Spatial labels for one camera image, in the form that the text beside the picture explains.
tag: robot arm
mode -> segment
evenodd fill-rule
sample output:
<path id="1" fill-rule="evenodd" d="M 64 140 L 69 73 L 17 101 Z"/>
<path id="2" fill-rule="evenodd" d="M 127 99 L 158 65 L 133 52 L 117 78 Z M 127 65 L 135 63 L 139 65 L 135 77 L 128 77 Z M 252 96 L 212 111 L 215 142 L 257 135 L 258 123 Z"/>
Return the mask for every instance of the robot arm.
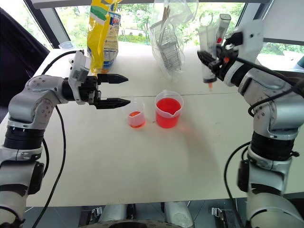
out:
<path id="1" fill-rule="evenodd" d="M 69 78 L 40 75 L 30 79 L 9 103 L 8 129 L 0 147 L 0 226 L 23 223 L 28 195 L 39 191 L 44 164 L 41 157 L 44 131 L 56 105 L 76 101 L 97 109 L 117 108 L 130 101 L 101 100 L 98 85 L 128 81 L 120 75 L 87 76 L 86 57 L 77 51 Z"/>
<path id="2" fill-rule="evenodd" d="M 252 65 L 262 47 L 262 21 L 254 20 L 237 28 L 224 46 L 217 47 L 217 59 L 199 51 L 203 64 L 228 86 L 237 86 L 246 102 L 254 105 L 288 91 L 303 79 L 282 80 Z M 247 192 L 248 227 L 304 227 L 295 207 L 282 197 L 285 192 L 294 140 L 304 123 L 304 93 L 294 90 L 253 108 L 253 136 L 248 160 L 241 161 L 238 186 Z"/>

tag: trees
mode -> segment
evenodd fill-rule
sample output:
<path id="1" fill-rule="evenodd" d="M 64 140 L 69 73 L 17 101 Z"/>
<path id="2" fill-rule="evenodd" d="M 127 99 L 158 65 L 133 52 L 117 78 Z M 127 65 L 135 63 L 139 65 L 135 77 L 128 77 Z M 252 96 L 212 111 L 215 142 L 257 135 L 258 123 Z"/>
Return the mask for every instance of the trees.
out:
<path id="1" fill-rule="evenodd" d="M 187 24 L 180 25 L 178 29 L 183 35 L 186 45 L 199 45 L 199 36 L 197 29 L 200 26 L 200 16 L 202 24 L 207 25 L 210 21 L 210 14 L 213 14 L 213 23 L 216 23 L 220 13 L 228 13 L 231 16 L 230 26 L 226 35 L 233 32 L 239 15 L 244 7 L 244 3 L 227 2 L 201 2 L 199 3 L 195 19 Z M 122 15 L 120 41 L 150 44 L 149 22 L 151 19 L 153 4 L 119 4 L 118 13 Z M 80 48 L 86 47 L 87 25 L 90 12 L 90 6 L 62 7 L 57 8 L 57 12 L 69 34 L 71 40 Z M 24 20 L 24 27 L 31 30 L 30 21 Z M 142 30 L 145 36 L 140 37 L 133 33 L 131 36 L 124 33 L 125 29 Z M 283 51 L 294 51 L 304 53 L 304 46 L 285 45 L 276 43 L 267 43 L 261 53 L 283 55 Z"/>
<path id="2" fill-rule="evenodd" d="M 85 48 L 90 6 L 60 7 L 56 11 L 72 42 L 77 47 Z"/>
<path id="3" fill-rule="evenodd" d="M 148 45 L 149 21 L 152 15 L 153 4 L 120 4 L 120 11 L 126 11 L 133 15 L 137 28 L 143 30 L 146 36 L 146 45 Z"/>

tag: measuring cup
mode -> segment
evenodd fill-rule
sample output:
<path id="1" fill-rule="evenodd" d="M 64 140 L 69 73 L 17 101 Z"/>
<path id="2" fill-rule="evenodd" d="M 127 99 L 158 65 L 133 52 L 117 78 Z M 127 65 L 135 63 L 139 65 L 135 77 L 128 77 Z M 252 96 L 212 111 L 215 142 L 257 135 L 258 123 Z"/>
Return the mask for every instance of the measuring cup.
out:
<path id="1" fill-rule="evenodd" d="M 184 101 L 176 92 L 164 90 L 155 98 L 156 122 L 160 127 L 174 127 L 180 117 Z"/>
<path id="2" fill-rule="evenodd" d="M 144 103 L 139 98 L 132 99 L 128 105 L 122 107 L 126 120 L 132 128 L 140 128 L 144 125 L 145 118 L 143 110 Z"/>

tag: white table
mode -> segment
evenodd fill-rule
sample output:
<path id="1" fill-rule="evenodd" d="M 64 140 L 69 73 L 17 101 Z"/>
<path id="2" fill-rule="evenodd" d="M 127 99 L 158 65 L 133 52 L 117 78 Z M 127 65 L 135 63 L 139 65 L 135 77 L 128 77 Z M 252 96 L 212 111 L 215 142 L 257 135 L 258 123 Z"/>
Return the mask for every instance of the white table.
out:
<path id="1" fill-rule="evenodd" d="M 133 48 L 141 51 L 130 55 Z M 104 84 L 102 94 L 126 99 L 141 96 L 147 123 L 133 129 L 120 109 L 96 110 L 75 102 L 59 105 L 66 128 L 67 156 L 50 206 L 227 198 L 225 162 L 235 148 L 251 140 L 252 134 L 252 118 L 243 97 L 235 87 L 220 81 L 214 85 L 214 92 L 209 92 L 201 82 L 196 48 L 186 50 L 186 72 L 176 83 L 162 77 L 150 47 L 124 44 L 120 50 L 111 72 L 123 74 L 129 82 Z M 52 50 L 36 75 L 61 52 Z M 47 74 L 67 77 L 68 58 L 55 63 Z M 179 92 L 184 99 L 180 122 L 172 129 L 162 129 L 155 122 L 154 96 L 163 89 Z M 7 117 L 0 125 L 0 143 L 4 141 L 6 123 Z M 45 139 L 50 166 L 41 190 L 29 196 L 28 206 L 44 206 L 59 171 L 63 142 L 56 112 Z M 301 152 L 304 148 L 303 139 L 301 131 L 295 150 Z M 45 162 L 44 152 L 40 160 Z M 245 197 L 236 186 L 239 160 L 240 153 L 231 161 L 228 183 L 234 197 Z M 304 191 L 304 182 L 300 181 L 303 163 L 303 155 L 293 160 L 287 193 Z"/>

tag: black cable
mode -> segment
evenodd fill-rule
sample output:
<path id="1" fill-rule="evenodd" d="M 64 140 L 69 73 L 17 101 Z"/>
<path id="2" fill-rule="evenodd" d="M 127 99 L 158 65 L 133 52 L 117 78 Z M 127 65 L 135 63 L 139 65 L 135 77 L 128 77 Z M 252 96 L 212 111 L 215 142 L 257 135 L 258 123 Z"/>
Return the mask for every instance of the black cable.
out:
<path id="1" fill-rule="evenodd" d="M 232 210 L 233 210 L 233 212 L 235 213 L 235 215 L 236 215 L 236 217 L 237 217 L 237 219 L 238 219 L 237 221 L 238 221 L 239 225 L 241 226 L 241 228 L 244 228 L 244 225 L 243 225 L 242 219 L 241 219 L 241 217 L 240 217 L 240 215 L 239 215 L 239 213 L 238 213 L 236 203 L 235 203 L 235 201 L 234 201 L 233 198 L 232 198 L 230 189 L 229 189 L 228 184 L 227 184 L 227 168 L 228 168 L 228 165 L 229 165 L 229 163 L 230 163 L 232 157 L 233 157 L 240 149 L 242 149 L 242 148 L 245 147 L 245 146 L 248 146 L 249 144 L 250 144 L 250 142 L 247 142 L 247 143 L 245 143 L 245 144 L 243 144 L 243 145 L 237 147 L 237 148 L 232 152 L 232 154 L 229 156 L 229 158 L 228 158 L 228 160 L 227 160 L 227 162 L 226 162 L 226 165 L 225 165 L 225 169 L 224 169 L 224 183 L 225 183 L 225 186 L 226 186 L 226 190 L 227 190 L 227 192 L 228 192 L 229 199 L 230 199 L 231 202 L 232 202 Z"/>
<path id="2" fill-rule="evenodd" d="M 254 103 L 253 105 L 251 105 L 251 106 L 248 108 L 248 113 L 249 113 L 249 115 L 251 115 L 252 117 L 255 116 L 255 114 L 252 113 L 252 110 L 253 110 L 255 107 L 257 107 L 258 105 L 261 105 L 261 104 L 266 103 L 266 102 L 268 102 L 268 101 L 273 101 L 273 100 L 275 100 L 275 99 L 277 99 L 277 98 L 279 98 L 279 97 L 282 97 L 282 96 L 284 96 L 284 95 L 286 95 L 286 94 L 289 94 L 289 93 L 291 93 L 291 92 L 293 92 L 293 91 L 294 91 L 294 86 L 291 87 L 290 89 L 288 89 L 288 90 L 286 90 L 286 91 L 280 93 L 280 94 L 277 94 L 277 95 L 275 95 L 275 96 L 271 96 L 271 97 L 269 97 L 269 98 L 266 98 L 266 99 L 264 99 L 264 100 L 261 100 L 261 101 L 258 101 L 258 102 L 256 102 L 256 103 Z"/>
<path id="3" fill-rule="evenodd" d="M 34 223 L 34 225 L 33 225 L 32 228 L 35 228 L 38 225 L 38 223 L 41 220 L 42 216 L 46 212 L 46 210 L 48 208 L 48 205 L 49 205 L 49 203 L 50 203 L 50 201 L 52 199 L 52 196 L 54 194 L 54 191 L 55 191 L 55 188 L 57 186 L 57 183 L 59 182 L 60 176 L 62 174 L 63 167 L 65 165 L 65 161 L 66 161 L 66 148 L 67 148 L 67 144 L 66 143 L 67 143 L 67 141 L 66 141 L 65 126 L 64 126 L 64 123 L 63 123 L 62 115 L 61 115 L 61 113 L 60 113 L 57 105 L 55 106 L 55 108 L 56 108 L 56 110 L 58 112 L 58 115 L 59 115 L 59 118 L 60 118 L 60 121 L 61 121 L 61 127 L 62 127 L 62 135 L 63 135 L 63 157 L 62 157 L 62 163 L 61 163 L 59 174 L 58 174 L 58 176 L 56 178 L 56 181 L 55 181 L 54 186 L 52 188 L 52 191 L 51 191 L 51 193 L 50 193 L 50 195 L 49 195 L 49 197 L 47 199 L 47 202 L 46 202 L 44 208 L 42 209 L 41 213 L 39 214 L 38 218 L 36 219 L 36 221 L 35 221 L 35 223 Z"/>
<path id="4" fill-rule="evenodd" d="M 66 55 L 69 55 L 69 54 L 73 54 L 73 53 L 76 53 L 76 52 L 77 52 L 77 51 L 68 51 L 68 52 L 65 52 L 65 53 L 61 54 L 60 56 L 57 56 L 56 58 L 54 58 L 54 59 L 47 65 L 47 67 L 43 70 L 42 75 L 44 75 L 58 59 L 62 58 L 63 56 L 66 56 Z"/>
<path id="5" fill-rule="evenodd" d="M 242 160 L 244 160 L 244 155 L 245 155 L 245 153 L 246 153 L 246 151 L 248 150 L 248 147 L 246 147 L 244 150 L 243 150 L 243 152 L 242 152 Z"/>
<path id="6" fill-rule="evenodd" d="M 18 219 L 18 220 L 20 221 L 20 217 L 19 217 L 19 215 L 17 214 L 17 212 L 15 212 L 15 210 L 13 210 L 13 209 L 11 209 L 11 208 L 8 208 L 8 207 L 5 207 L 5 206 L 0 206 L 0 209 L 1 209 L 1 210 L 6 210 L 6 211 L 12 213 L 12 214 L 16 217 L 16 219 Z"/>
<path id="7" fill-rule="evenodd" d="M 61 54 L 60 56 L 54 58 L 48 65 L 47 67 L 43 70 L 42 74 L 44 75 L 49 69 L 50 67 L 58 60 L 60 59 L 61 57 L 63 56 L 66 56 L 66 55 L 69 55 L 69 54 L 73 54 L 73 53 L 76 53 L 77 51 L 68 51 L 68 52 L 65 52 L 63 54 Z M 47 208 L 48 208 L 48 205 L 53 197 L 53 194 L 55 192 L 55 189 L 56 189 L 56 186 L 59 182 L 59 179 L 60 179 L 60 176 L 62 174 L 62 171 L 63 171 L 63 168 L 64 168 L 64 165 L 65 165 L 65 161 L 66 161 L 66 150 L 67 150 L 67 141 L 66 141 L 66 132 L 65 132 L 65 126 L 64 126 L 64 123 L 63 123 L 63 118 L 62 118 L 62 115 L 60 113 L 60 110 L 58 109 L 57 105 L 55 106 L 56 110 L 57 110 L 57 113 L 59 115 L 59 118 L 60 118 L 60 122 L 61 122 L 61 128 L 62 128 L 62 135 L 63 135 L 63 157 L 62 157 L 62 163 L 61 163 L 61 167 L 60 167 L 60 171 L 59 171 L 59 174 L 57 175 L 57 178 L 55 180 L 55 183 L 53 185 L 53 188 L 51 190 L 51 193 L 47 199 L 47 202 L 44 206 L 44 208 L 42 209 L 41 213 L 39 214 L 38 218 L 36 219 L 34 225 L 32 226 L 32 228 L 35 228 L 38 223 L 40 222 L 42 216 L 44 215 L 44 213 L 46 212 Z M 46 150 L 46 153 L 48 153 L 48 147 L 47 147 L 47 144 L 45 143 L 44 139 L 43 139 L 43 146 L 45 147 L 45 150 Z M 44 171 L 44 174 L 46 173 L 47 171 L 47 168 L 48 168 L 48 165 L 46 165 L 46 168 L 45 168 L 45 171 Z"/>
<path id="8" fill-rule="evenodd" d="M 44 171 L 43 171 L 43 177 L 44 177 L 46 175 L 47 171 L 48 171 L 49 153 L 48 153 L 47 143 L 46 143 L 46 141 L 44 139 L 42 140 L 42 144 L 43 144 L 44 150 L 46 151 L 46 157 L 47 157 L 47 163 L 46 163 L 46 166 L 45 166 Z"/>
<path id="9" fill-rule="evenodd" d="M 282 92 L 282 93 L 280 93 L 280 94 L 277 94 L 277 95 L 275 95 L 275 96 L 271 96 L 271 97 L 269 97 L 269 98 L 266 98 L 266 99 L 264 99 L 264 100 L 261 100 L 261 101 L 259 101 L 259 102 L 254 103 L 253 105 L 251 105 L 251 106 L 249 107 L 249 109 L 248 109 L 248 113 L 249 113 L 249 115 L 251 115 L 252 117 L 254 117 L 254 115 L 255 115 L 254 113 L 252 113 L 252 110 L 253 110 L 255 107 L 257 107 L 258 105 L 261 105 L 261 104 L 266 103 L 266 102 L 269 102 L 269 101 L 273 101 L 273 100 L 275 100 L 275 99 L 277 99 L 277 98 L 279 98 L 279 97 L 282 97 L 282 96 L 284 96 L 284 95 L 286 95 L 286 94 L 289 94 L 289 93 L 293 92 L 293 91 L 296 90 L 298 87 L 303 86 L 303 80 L 301 80 L 300 82 L 298 82 L 298 83 L 295 84 L 293 81 L 291 81 L 291 80 L 290 80 L 288 77 L 286 77 L 285 75 L 282 75 L 282 74 L 280 74 L 280 73 L 278 73 L 278 72 L 276 72 L 276 71 L 273 71 L 273 70 L 271 70 L 271 69 L 268 69 L 267 67 L 264 67 L 264 66 L 260 66 L 260 65 L 251 63 L 251 62 L 249 62 L 249 61 L 247 61 L 247 60 L 244 60 L 244 59 L 242 59 L 242 58 L 236 58 L 236 61 L 241 62 L 241 63 L 244 63 L 244 64 L 246 64 L 246 65 L 248 65 L 248 66 L 251 66 L 251 67 L 254 67 L 254 68 L 256 68 L 256 69 L 259 69 L 259 70 L 261 70 L 261 71 L 264 71 L 264 72 L 266 72 L 266 73 L 268 73 L 268 74 L 270 74 L 270 75 L 276 76 L 276 77 L 282 79 L 283 81 L 289 83 L 290 85 L 292 85 L 292 87 L 291 87 L 290 89 L 288 89 L 288 90 L 286 90 L 286 91 L 284 91 L 284 92 Z"/>
<path id="10" fill-rule="evenodd" d="M 290 79 L 289 79 L 288 77 L 286 77 L 285 75 L 282 75 L 282 74 L 280 74 L 280 73 L 278 73 L 278 72 L 276 72 L 276 71 L 273 71 L 273 70 L 271 70 L 271 69 L 269 69 L 269 68 L 267 68 L 267 67 L 264 67 L 264 66 L 261 66 L 261 65 L 257 65 L 257 64 L 251 63 L 251 62 L 249 62 L 249 61 L 247 61 L 247 60 L 244 60 L 244 59 L 242 59 L 242 58 L 236 58 L 236 61 L 238 61 L 238 62 L 240 62 L 240 63 L 244 63 L 244 64 L 246 64 L 246 65 L 249 65 L 249 66 L 251 66 L 251 67 L 253 67 L 253 68 L 256 68 L 256 69 L 258 69 L 258 70 L 264 71 L 264 72 L 266 72 L 266 73 L 268 73 L 268 74 L 270 74 L 270 75 L 276 76 L 276 77 L 282 79 L 283 81 L 288 82 L 288 83 L 289 83 L 290 85 L 292 85 L 292 86 L 295 84 L 295 82 L 293 82 L 292 80 L 290 80 Z"/>

